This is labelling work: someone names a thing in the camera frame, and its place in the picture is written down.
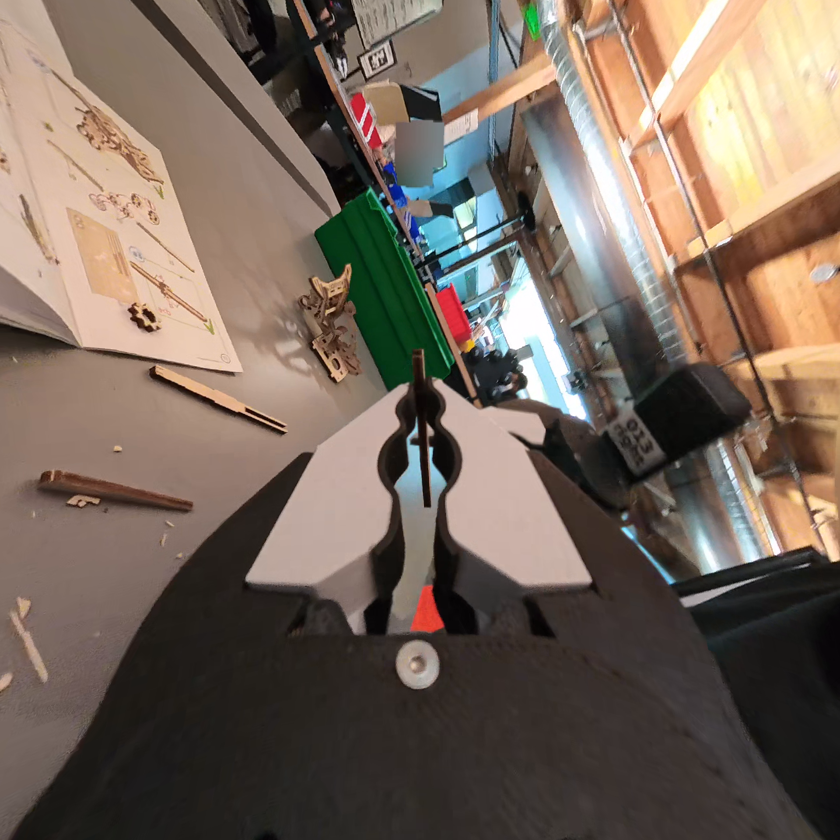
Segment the assembled wooden model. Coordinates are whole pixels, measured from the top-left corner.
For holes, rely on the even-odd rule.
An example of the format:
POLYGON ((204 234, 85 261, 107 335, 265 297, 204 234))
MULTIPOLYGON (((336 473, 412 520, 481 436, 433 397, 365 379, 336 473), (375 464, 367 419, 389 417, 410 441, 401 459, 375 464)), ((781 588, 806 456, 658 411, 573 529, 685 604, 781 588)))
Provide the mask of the assembled wooden model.
POLYGON ((339 323, 343 315, 355 315, 350 300, 352 265, 329 281, 309 278, 310 291, 298 299, 298 305, 311 334, 310 347, 319 357, 334 383, 362 373, 358 342, 349 328, 339 323))

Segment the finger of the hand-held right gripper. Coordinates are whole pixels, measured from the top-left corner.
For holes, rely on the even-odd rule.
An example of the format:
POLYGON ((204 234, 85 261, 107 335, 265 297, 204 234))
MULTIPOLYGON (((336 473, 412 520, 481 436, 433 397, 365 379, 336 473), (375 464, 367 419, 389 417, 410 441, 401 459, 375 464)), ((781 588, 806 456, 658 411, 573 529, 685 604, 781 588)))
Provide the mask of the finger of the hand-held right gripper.
POLYGON ((536 413, 489 406, 482 410, 485 418, 529 447, 543 446, 547 428, 536 413))

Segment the dark wooden stick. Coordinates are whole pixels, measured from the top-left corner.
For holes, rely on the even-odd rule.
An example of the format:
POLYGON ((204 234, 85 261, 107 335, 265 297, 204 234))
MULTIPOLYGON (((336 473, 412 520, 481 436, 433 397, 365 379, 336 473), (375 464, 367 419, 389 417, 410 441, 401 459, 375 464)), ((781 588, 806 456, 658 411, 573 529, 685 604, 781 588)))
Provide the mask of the dark wooden stick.
POLYGON ((107 499, 171 511, 189 512, 194 508, 194 502, 191 500, 59 469, 43 472, 38 478, 37 487, 42 491, 66 492, 75 496, 107 499))

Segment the silver metal duct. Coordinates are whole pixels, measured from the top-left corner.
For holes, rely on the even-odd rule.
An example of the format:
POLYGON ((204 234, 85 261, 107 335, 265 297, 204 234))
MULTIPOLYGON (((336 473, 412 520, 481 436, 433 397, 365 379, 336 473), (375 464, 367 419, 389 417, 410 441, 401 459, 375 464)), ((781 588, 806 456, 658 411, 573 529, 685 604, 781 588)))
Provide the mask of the silver metal duct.
MULTIPOLYGON (((542 177, 599 309, 632 397, 687 364, 669 283, 657 272, 620 183, 555 2, 536 2, 559 94, 523 118, 542 177)), ((780 553, 768 515, 730 437, 666 470, 700 569, 717 571, 780 553)))

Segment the red storage bin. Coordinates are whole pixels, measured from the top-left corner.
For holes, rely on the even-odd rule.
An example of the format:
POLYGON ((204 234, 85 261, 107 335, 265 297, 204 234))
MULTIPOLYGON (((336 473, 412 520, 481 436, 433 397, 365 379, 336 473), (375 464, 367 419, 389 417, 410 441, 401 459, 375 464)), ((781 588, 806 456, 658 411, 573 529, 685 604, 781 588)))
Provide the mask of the red storage bin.
POLYGON ((375 111, 363 93, 356 92, 350 98, 350 111, 364 142, 373 150, 380 149, 383 141, 377 129, 375 111))
POLYGON ((452 286, 442 288, 436 292, 436 300, 455 343, 459 348, 467 345, 472 340, 472 329, 457 290, 452 286))

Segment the forked pale wooden piece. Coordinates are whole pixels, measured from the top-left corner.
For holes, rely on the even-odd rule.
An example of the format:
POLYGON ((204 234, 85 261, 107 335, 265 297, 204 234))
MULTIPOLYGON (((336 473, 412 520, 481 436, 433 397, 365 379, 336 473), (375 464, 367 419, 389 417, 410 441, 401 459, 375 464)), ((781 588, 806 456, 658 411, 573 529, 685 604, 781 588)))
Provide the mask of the forked pale wooden piece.
POLYGON ((287 434, 288 427, 281 420, 262 413, 246 405, 237 398, 214 389, 208 385, 195 381, 183 374, 178 374, 160 365, 153 365, 149 369, 150 378, 158 382, 171 385, 180 391, 190 394, 225 411, 247 418, 263 427, 267 427, 279 434, 287 434))

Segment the white instruction booklet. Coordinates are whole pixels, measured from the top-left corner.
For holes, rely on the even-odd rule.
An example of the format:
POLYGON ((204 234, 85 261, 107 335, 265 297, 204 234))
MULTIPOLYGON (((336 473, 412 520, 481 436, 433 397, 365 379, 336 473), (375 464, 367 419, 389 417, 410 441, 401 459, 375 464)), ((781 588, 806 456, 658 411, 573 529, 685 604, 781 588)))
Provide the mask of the white instruction booklet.
POLYGON ((73 75, 41 2, 2 2, 1 159, 4 327, 243 371, 161 153, 73 75))

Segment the green plastic bin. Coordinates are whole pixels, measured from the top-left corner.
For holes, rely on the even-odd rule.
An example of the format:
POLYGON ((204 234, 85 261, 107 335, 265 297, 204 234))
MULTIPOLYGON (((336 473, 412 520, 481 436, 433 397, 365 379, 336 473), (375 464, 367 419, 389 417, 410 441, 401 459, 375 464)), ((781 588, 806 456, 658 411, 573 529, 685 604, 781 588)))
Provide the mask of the green plastic bin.
POLYGON ((413 378, 413 352, 426 375, 445 379, 455 364, 443 330, 398 231, 372 189, 315 231, 331 271, 352 268, 354 320, 389 391, 413 378))

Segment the small framed marker sign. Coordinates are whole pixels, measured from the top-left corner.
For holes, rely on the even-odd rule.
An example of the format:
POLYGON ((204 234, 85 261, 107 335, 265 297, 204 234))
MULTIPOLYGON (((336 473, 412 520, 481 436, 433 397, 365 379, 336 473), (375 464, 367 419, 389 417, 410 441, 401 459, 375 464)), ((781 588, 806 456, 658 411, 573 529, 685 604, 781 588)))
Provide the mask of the small framed marker sign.
POLYGON ((396 67, 393 39, 361 52, 357 58, 363 79, 370 81, 396 67))

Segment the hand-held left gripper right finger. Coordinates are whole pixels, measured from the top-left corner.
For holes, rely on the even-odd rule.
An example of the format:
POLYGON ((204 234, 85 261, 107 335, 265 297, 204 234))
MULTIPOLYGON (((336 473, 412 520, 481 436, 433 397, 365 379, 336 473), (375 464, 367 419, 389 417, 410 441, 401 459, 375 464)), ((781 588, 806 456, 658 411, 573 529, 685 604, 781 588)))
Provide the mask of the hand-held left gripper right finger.
POLYGON ((593 580, 532 461, 538 453, 441 380, 429 380, 433 463, 445 486, 434 599, 447 632, 478 632, 510 602, 593 580))

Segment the long double wooden strip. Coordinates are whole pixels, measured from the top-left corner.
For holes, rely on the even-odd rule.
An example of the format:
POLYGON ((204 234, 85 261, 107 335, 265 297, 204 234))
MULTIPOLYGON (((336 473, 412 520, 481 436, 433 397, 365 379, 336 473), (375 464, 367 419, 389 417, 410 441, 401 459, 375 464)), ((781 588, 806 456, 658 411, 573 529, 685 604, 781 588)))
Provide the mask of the long double wooden strip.
POLYGON ((412 364, 413 400, 416 415, 416 446, 418 447, 419 454, 423 506, 426 509, 430 509, 433 506, 433 499, 430 479, 431 472, 428 432, 429 387, 428 378, 426 376, 425 355, 423 349, 413 350, 412 364))

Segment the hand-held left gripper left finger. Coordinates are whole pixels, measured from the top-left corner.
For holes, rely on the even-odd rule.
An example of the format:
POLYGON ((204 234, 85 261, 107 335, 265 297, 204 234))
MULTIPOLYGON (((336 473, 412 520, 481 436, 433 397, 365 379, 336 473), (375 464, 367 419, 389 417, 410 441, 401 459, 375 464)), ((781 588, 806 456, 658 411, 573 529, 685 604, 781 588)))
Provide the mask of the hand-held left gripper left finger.
POLYGON ((396 483, 416 425, 413 388, 388 392, 317 447, 247 572, 250 589, 338 604, 353 632, 372 606, 387 623, 403 575, 396 483))

